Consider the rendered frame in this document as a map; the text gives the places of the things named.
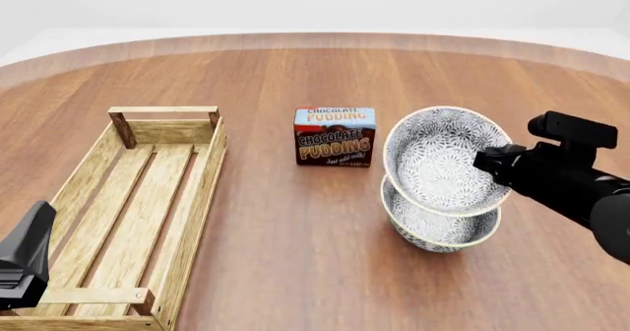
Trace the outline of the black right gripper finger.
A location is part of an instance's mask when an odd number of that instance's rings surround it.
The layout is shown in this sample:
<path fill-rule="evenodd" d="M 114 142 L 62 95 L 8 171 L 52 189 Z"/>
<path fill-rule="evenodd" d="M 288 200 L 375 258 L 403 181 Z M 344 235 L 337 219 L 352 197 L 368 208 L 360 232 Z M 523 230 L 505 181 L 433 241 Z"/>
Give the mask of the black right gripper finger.
<path fill-rule="evenodd" d="M 523 147 L 517 144 L 486 147 L 476 153 L 472 165 L 489 173 L 496 184 L 512 187 L 513 166 L 522 154 Z"/>

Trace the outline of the wooden slat tray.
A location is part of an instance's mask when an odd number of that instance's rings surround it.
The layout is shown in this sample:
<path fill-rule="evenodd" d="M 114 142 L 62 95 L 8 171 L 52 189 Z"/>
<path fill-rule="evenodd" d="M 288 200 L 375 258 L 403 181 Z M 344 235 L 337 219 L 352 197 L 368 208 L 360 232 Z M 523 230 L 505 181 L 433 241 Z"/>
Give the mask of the wooden slat tray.
<path fill-rule="evenodd" d="M 127 120 L 114 107 L 52 200 L 48 286 L 0 309 L 0 331 L 174 331 L 226 153 L 214 106 L 198 120 Z"/>

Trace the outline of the patterned black white bowl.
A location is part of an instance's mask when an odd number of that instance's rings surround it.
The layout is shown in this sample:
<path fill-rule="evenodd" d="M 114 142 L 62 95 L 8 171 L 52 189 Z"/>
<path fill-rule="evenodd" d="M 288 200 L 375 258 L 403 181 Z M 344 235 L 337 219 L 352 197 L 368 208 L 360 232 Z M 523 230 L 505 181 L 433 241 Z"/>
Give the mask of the patterned black white bowl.
<path fill-rule="evenodd" d="M 406 241 L 434 253 L 454 253 L 487 241 L 498 230 L 501 209 L 474 217 L 446 217 L 413 206 L 387 176 L 380 195 L 389 221 Z"/>
<path fill-rule="evenodd" d="M 473 217 L 499 207 L 511 189 L 473 166 L 477 153 L 512 139 L 493 120 L 438 105 L 408 114 L 383 147 L 386 174 L 413 206 L 436 215 Z"/>

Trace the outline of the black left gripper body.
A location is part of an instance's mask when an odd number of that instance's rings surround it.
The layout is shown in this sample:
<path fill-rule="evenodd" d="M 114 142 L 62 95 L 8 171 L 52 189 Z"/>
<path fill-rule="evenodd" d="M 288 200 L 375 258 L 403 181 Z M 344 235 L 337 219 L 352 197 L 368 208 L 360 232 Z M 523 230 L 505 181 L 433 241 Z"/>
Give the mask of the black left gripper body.
<path fill-rule="evenodd" d="M 36 307 L 48 286 L 48 271 L 31 271 L 0 260 L 0 309 Z"/>

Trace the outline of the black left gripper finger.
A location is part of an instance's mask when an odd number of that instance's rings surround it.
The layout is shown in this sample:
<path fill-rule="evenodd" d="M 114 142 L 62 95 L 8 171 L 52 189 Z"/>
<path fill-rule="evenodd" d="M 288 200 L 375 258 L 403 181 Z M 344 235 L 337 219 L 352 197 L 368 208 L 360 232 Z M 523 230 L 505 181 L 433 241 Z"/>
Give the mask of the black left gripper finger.
<path fill-rule="evenodd" d="M 56 211 L 37 201 L 0 241 L 0 270 L 48 271 L 48 247 Z"/>

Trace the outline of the chocolate pudding box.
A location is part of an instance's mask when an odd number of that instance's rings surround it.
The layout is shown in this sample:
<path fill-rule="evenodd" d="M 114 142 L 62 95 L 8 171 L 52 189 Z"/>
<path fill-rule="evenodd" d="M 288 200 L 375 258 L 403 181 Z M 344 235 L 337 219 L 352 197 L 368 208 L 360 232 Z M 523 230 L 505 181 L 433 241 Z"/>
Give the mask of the chocolate pudding box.
<path fill-rule="evenodd" d="M 298 108 L 293 120 L 296 163 L 369 167 L 376 129 L 374 108 Z"/>

